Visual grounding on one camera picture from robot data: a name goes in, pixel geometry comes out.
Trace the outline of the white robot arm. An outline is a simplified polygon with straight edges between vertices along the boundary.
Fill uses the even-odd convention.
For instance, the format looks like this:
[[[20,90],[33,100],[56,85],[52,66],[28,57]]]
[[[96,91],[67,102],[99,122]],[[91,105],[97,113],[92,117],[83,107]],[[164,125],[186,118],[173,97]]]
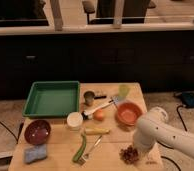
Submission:
[[[161,107],[153,107],[141,115],[135,124],[133,146],[147,153],[160,141],[194,159],[194,133],[170,126],[167,121],[168,114]]]

